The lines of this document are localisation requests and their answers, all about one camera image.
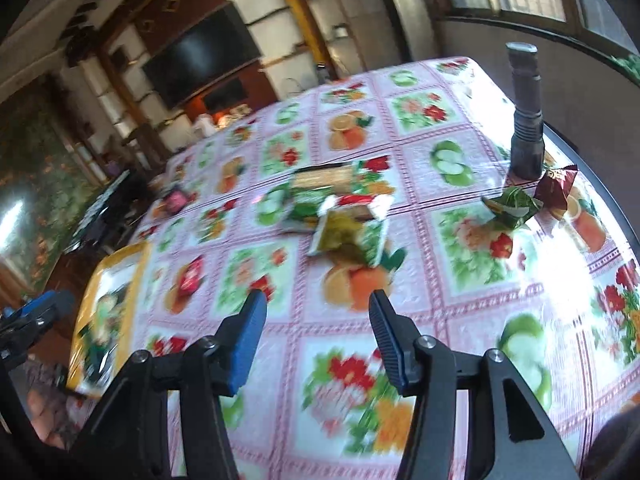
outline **black tv screen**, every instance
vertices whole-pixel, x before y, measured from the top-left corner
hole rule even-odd
[[[168,44],[143,66],[167,108],[185,101],[225,73],[260,57],[260,50],[229,2]]]

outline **green wrapper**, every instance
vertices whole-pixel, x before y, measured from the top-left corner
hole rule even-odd
[[[333,193],[331,186],[317,189],[292,190],[289,212],[282,221],[284,232],[309,233],[318,226],[318,208]]]
[[[542,202],[530,197],[517,186],[508,187],[496,198],[482,197],[482,202],[495,215],[495,219],[509,229],[524,225],[542,208]]]

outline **green apple print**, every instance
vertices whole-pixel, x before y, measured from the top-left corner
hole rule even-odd
[[[272,226],[280,220],[284,213],[284,201],[288,190],[287,184],[280,184],[264,194],[257,204],[258,224]]]
[[[389,74],[389,79],[393,81],[396,86],[413,86],[418,83],[418,78],[410,70],[396,70]]]
[[[276,123],[277,124],[289,124],[298,116],[298,109],[300,108],[300,103],[291,103],[285,107],[282,107],[278,110],[276,115]]]
[[[235,397],[219,397],[222,418],[228,430],[234,430],[240,425],[244,415],[244,397],[238,392]]]
[[[211,160],[211,157],[213,155],[211,151],[213,149],[214,144],[215,144],[215,141],[213,140],[207,141],[207,143],[204,145],[204,148],[200,152],[200,156],[198,157],[198,168],[200,170],[204,168]]]
[[[431,151],[431,165],[452,186],[471,186],[474,174],[465,164],[465,154],[453,140],[441,140]]]
[[[175,239],[175,230],[182,222],[184,222],[184,218],[178,218],[169,225],[167,230],[164,232],[162,240],[160,240],[160,243],[158,244],[159,253],[164,253],[169,248],[169,245],[171,245],[171,242]]]
[[[545,366],[546,336],[540,321],[525,312],[508,320],[498,339],[502,350],[516,367],[546,412],[551,408],[551,373]]]

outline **screw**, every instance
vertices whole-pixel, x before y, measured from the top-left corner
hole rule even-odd
[[[431,337],[430,335],[421,335],[418,338],[418,345],[424,346],[425,348],[431,349],[436,346],[436,338]]]
[[[198,345],[200,345],[205,350],[209,350],[217,344],[218,343],[216,342],[216,339],[212,335],[206,335],[198,339]]]
[[[504,354],[497,348],[491,348],[486,352],[486,354],[489,356],[489,359],[491,359],[491,361],[495,361],[497,363],[501,363],[502,361],[504,361]]]
[[[136,350],[131,354],[131,359],[135,363],[143,363],[151,357],[151,354],[147,350]]]

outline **tablecloth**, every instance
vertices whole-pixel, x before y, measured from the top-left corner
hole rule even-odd
[[[482,228],[491,213],[481,196],[514,184],[532,194],[536,185],[508,173],[513,111],[473,60],[427,60],[309,90],[170,161],[167,177],[190,205],[164,221],[153,206],[133,238],[148,238],[154,256],[131,350],[179,351],[214,333],[249,288],[267,293],[248,383],[223,400],[245,479],[394,478],[413,401],[388,384],[376,351],[366,312],[375,288],[453,350],[483,354],[519,331],[510,341],[520,350],[511,350],[577,464],[606,420],[634,402],[640,275],[593,186],[578,176],[560,222],[541,212],[514,234]],[[545,143],[545,167],[572,163]],[[363,161],[363,192],[395,197],[387,257],[373,269],[310,258],[308,235],[278,232],[283,211],[272,192],[287,175],[342,160]],[[177,277],[196,258],[204,278],[177,301]],[[455,479],[465,400],[460,392]],[[177,394],[169,402],[176,474]]]

